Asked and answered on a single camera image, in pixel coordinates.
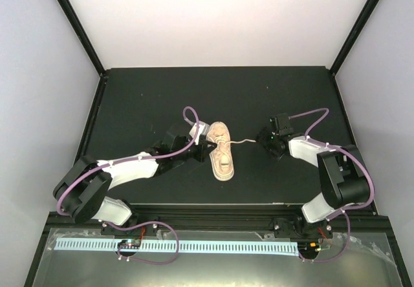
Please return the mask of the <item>beige sneaker shoe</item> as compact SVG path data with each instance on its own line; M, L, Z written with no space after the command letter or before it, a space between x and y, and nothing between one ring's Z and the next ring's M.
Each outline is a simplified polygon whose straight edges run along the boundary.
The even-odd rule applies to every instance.
M234 175L234 163L231 152L230 132L223 122L214 122L206 139L217 145L210 153L213 174L220 181L230 180Z

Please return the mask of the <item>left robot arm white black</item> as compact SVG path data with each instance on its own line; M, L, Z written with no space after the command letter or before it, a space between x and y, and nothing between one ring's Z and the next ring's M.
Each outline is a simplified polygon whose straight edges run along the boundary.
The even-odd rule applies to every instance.
M101 220L116 225L125 235L133 234L139 225L137 215L127 201L109 197L108 191L163 175L189 159L205 161L217 147L206 138L209 128L204 122L194 123L191 129L175 125L153 147L125 158L81 157L53 190L60 213L77 224Z

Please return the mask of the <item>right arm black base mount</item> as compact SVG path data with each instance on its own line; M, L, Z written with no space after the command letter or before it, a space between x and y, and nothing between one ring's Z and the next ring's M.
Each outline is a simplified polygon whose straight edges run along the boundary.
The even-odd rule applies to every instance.
M332 231L327 229L326 221L308 223L299 216L288 218L274 218L270 229L275 237L290 239L331 239Z

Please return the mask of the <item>white shoelace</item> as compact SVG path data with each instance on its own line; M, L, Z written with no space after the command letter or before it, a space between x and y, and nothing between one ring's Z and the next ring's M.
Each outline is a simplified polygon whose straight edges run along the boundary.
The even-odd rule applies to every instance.
M243 140L231 140L227 138L226 135L217 137L213 142L217 144L217 149L224 153L231 152L231 145L239 145L243 143L253 143L253 144L256 143L255 140L248 139L248 138L245 138Z

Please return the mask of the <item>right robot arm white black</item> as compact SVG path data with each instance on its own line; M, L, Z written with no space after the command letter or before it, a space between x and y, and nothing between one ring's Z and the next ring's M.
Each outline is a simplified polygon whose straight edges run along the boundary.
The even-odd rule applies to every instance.
M301 114L279 114L270 119L256 141L278 160L289 155L318 169L321 192L301 207L301 217L294 221L295 232L301 237L311 236L318 223L330 221L348 210L363 209L374 200L375 187L363 158L354 145L342 147L315 140L311 131L329 113L311 124L304 133L295 133L291 120Z

